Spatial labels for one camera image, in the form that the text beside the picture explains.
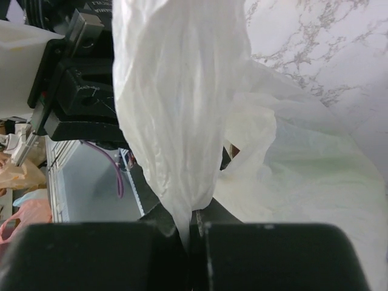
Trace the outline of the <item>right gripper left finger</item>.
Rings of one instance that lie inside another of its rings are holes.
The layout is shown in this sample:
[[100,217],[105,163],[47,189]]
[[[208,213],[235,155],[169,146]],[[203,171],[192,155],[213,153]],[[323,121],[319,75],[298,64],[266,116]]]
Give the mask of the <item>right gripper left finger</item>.
[[172,217],[154,206],[135,222],[35,224],[1,261],[2,290],[189,290]]

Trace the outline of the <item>white lemon-print plastic bag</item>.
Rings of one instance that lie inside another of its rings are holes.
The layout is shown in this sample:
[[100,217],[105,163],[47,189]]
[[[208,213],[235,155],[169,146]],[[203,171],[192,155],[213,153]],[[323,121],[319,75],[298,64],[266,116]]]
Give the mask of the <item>white lemon-print plastic bag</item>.
[[119,127],[184,245],[216,198],[244,222],[327,222],[387,250],[387,198],[329,110],[251,56],[242,1],[114,1]]

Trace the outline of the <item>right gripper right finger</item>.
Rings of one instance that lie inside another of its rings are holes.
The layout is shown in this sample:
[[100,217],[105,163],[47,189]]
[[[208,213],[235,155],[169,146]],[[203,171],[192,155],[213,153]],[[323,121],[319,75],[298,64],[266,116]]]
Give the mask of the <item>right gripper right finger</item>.
[[369,290],[350,239],[321,223],[243,223],[218,201],[190,225],[193,290]]

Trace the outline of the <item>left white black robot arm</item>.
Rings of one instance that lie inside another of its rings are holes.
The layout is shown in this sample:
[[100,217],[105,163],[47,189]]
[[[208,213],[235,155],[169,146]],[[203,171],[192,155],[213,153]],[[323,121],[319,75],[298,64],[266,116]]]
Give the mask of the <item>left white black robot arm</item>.
[[1,21],[1,118],[31,117],[53,141],[126,149],[113,96],[111,1],[21,1]]

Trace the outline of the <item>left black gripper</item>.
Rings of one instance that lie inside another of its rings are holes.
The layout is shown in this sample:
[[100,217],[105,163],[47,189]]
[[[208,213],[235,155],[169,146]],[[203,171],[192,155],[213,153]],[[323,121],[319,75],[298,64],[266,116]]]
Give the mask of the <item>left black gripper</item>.
[[113,96],[111,9],[53,8],[39,15],[62,37],[45,46],[28,97],[34,134],[128,149]]

